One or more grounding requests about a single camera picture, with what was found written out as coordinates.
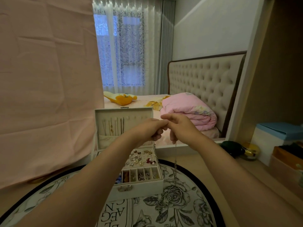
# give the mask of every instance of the floral placemat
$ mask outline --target floral placemat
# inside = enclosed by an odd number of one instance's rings
[[[164,178],[159,195],[108,202],[97,227],[224,227],[221,212],[213,197],[192,173],[165,160],[160,161]],[[0,227],[13,227],[27,213],[52,194],[84,166],[67,170],[29,192],[2,217]]]

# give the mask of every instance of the white jewelry box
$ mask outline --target white jewelry box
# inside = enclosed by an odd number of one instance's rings
[[[152,107],[95,109],[97,155],[147,118],[153,118]],[[122,169],[121,183],[113,186],[107,201],[161,194],[163,183],[154,141],[148,141],[132,150]]]

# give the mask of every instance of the beige upholstered headboard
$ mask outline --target beige upholstered headboard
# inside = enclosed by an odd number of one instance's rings
[[[246,51],[199,57],[168,64],[169,94],[190,92],[218,117],[225,137],[240,81]]]

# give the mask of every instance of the bed sheet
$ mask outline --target bed sheet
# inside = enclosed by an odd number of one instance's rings
[[[129,108],[144,107],[144,105],[146,105],[149,101],[156,101],[157,99],[163,98],[164,96],[167,95],[165,94],[165,95],[138,96],[137,100],[134,100],[131,104],[126,105],[126,107]],[[112,103],[109,99],[104,97],[104,108],[112,109],[112,108],[120,108],[120,107],[121,107],[120,105],[116,103]],[[154,113],[154,118],[160,119],[161,116],[160,111],[154,110],[153,113]],[[162,138],[155,142],[157,147],[172,145],[172,142],[169,137],[169,133],[170,133],[170,129],[163,132]],[[219,130],[216,127],[207,131],[201,131],[201,133],[211,139],[219,138]]]

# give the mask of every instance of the plush toy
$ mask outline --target plush toy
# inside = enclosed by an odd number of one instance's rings
[[[103,92],[103,95],[108,98],[112,103],[117,103],[121,106],[130,104],[133,100],[136,100],[137,97],[131,94],[122,94],[117,93],[113,94],[111,92]]]

